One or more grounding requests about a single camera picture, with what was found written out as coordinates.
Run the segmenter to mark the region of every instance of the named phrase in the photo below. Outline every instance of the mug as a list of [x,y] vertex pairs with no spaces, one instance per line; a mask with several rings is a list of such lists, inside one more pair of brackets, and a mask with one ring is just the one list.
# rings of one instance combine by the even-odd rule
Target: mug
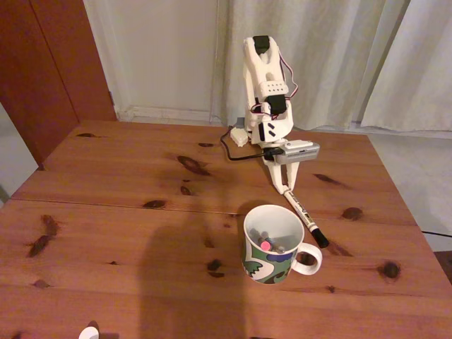
[[[315,274],[322,262],[320,249],[304,244],[304,226],[290,210],[277,205],[253,208],[244,221],[245,246],[242,265],[246,274],[258,283],[276,284],[293,269],[304,275]],[[262,249],[259,242],[267,237],[273,249]],[[296,259],[300,252],[311,254],[316,263],[303,265]]]

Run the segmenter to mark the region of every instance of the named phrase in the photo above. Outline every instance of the mug handle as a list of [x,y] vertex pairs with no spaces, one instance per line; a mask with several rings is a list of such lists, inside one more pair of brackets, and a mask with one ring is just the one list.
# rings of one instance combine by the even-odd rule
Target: mug handle
[[318,249],[317,247],[305,243],[298,246],[297,254],[300,252],[311,254],[317,260],[317,262],[315,265],[308,266],[299,263],[296,259],[294,259],[294,261],[292,262],[292,270],[295,270],[298,273],[304,275],[313,275],[319,270],[320,265],[322,264],[322,252],[320,252],[320,249]]

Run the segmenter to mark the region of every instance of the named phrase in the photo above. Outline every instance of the curtain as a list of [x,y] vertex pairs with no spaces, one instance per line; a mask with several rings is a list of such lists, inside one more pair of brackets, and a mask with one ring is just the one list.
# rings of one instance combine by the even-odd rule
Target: curtain
[[411,0],[361,126],[452,130],[451,0]]
[[222,105],[216,114],[228,124],[244,116],[243,39],[270,35],[300,87],[292,98],[295,126],[348,127],[384,2],[231,0],[228,23],[219,15],[227,35],[224,55],[217,49],[223,83],[213,88]]

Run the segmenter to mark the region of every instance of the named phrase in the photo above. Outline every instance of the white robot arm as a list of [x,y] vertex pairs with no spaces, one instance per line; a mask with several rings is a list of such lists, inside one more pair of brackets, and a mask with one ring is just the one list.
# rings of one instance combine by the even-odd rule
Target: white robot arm
[[[288,141],[284,138],[294,126],[290,98],[297,92],[298,86],[293,81],[293,71],[282,58],[275,40],[267,35],[246,38],[244,56],[244,125],[243,129],[232,129],[231,138],[239,147],[251,141],[251,144],[258,144],[263,149],[263,161],[276,190],[298,212],[319,246],[327,247],[328,240],[292,192],[299,162],[315,159],[320,149],[311,141]],[[288,95],[283,64],[289,69],[295,85],[291,95]],[[281,165],[287,168],[287,185],[283,184]]]

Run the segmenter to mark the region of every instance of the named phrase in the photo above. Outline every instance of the white wall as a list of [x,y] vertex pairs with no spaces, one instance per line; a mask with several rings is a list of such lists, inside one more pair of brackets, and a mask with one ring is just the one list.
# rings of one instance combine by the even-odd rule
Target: white wall
[[217,1],[85,0],[85,7],[120,110],[210,110]]
[[37,164],[0,103],[0,207]]

